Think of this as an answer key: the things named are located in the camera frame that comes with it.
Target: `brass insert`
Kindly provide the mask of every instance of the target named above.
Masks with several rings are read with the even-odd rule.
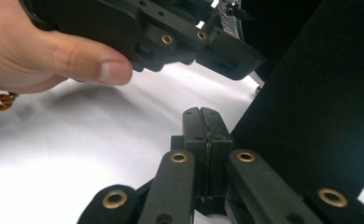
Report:
[[[237,154],[237,158],[244,162],[252,162],[255,160],[255,156],[249,152],[240,152]]]
[[[346,207],[348,205],[345,197],[334,189],[320,189],[318,196],[325,203],[335,207]]]
[[[169,35],[163,35],[161,37],[162,43],[166,44],[166,45],[170,45],[173,43],[173,38],[170,37]]]
[[[121,189],[111,190],[103,199],[103,206],[107,209],[115,209],[123,206],[127,202],[127,194]]]
[[[175,153],[171,156],[173,162],[184,162],[188,160],[188,156],[185,153]]]
[[[204,32],[201,32],[201,31],[197,32],[197,36],[201,40],[205,40],[206,39],[206,34]]]

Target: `white table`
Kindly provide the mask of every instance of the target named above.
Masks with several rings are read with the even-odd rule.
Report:
[[[99,190],[154,177],[185,110],[215,109],[231,132],[256,87],[177,63],[135,73],[124,87],[70,80],[20,96],[0,112],[0,224],[76,223]],[[195,223],[229,222],[196,215]]]

